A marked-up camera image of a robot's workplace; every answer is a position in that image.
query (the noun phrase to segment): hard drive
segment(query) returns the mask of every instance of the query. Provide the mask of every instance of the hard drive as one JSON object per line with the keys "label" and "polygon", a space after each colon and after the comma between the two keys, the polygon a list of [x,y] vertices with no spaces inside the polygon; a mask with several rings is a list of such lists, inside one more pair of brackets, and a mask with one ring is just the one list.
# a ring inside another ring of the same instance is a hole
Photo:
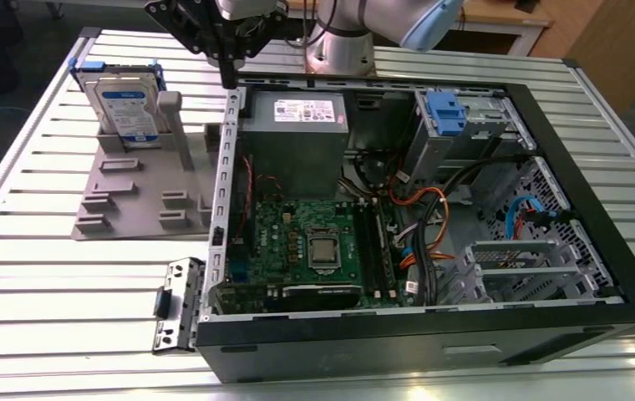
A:
{"label": "hard drive", "polygon": [[87,94],[106,134],[122,137],[127,148],[159,147],[159,133],[169,132],[158,109],[159,91],[166,90],[162,66],[107,65],[85,62],[71,73]]}

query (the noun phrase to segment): hard drive label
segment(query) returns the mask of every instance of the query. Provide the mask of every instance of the hard drive label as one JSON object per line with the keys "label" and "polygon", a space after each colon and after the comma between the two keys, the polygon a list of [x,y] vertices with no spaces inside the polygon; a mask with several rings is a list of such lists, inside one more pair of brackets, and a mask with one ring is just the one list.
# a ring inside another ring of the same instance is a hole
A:
{"label": "hard drive label", "polygon": [[147,112],[147,96],[141,91],[103,92],[105,104],[119,136],[131,142],[158,139],[154,117]]}

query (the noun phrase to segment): ram slot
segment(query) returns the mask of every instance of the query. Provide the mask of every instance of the ram slot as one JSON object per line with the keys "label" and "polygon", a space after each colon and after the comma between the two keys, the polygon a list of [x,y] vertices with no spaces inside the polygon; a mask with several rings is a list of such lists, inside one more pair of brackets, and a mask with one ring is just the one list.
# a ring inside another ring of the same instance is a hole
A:
{"label": "ram slot", "polygon": [[381,233],[377,225],[376,208],[372,205],[356,205],[354,215],[365,287],[368,293],[373,292],[376,297],[382,297],[389,294],[389,287],[382,264]]}
{"label": "ram slot", "polygon": [[380,232],[380,235],[381,235],[381,250],[382,250],[381,275],[385,277],[385,285],[386,285],[386,288],[389,290],[389,297],[396,298],[397,297],[396,271],[393,269],[393,254],[392,254],[392,251],[390,251],[390,248],[389,248],[388,227],[386,227],[386,224],[385,224],[385,210],[382,208],[381,201],[378,201],[378,203],[377,203],[376,220],[377,220],[378,232]]}

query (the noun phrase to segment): chip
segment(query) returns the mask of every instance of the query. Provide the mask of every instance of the chip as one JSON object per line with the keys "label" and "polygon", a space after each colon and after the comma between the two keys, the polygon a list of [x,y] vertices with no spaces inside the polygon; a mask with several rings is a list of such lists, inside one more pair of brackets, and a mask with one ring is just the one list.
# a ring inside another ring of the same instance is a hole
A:
{"label": "chip", "polygon": [[313,261],[319,263],[335,263],[338,256],[335,254],[335,240],[330,238],[315,238],[311,241],[313,251]]}

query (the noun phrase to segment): power supply label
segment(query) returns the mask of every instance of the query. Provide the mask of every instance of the power supply label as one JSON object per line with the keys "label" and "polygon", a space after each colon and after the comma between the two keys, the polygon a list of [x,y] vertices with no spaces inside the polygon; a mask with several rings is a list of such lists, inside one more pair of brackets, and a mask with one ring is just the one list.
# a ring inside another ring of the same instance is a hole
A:
{"label": "power supply label", "polygon": [[335,122],[335,108],[330,100],[279,99],[275,101],[274,115],[277,122]]}

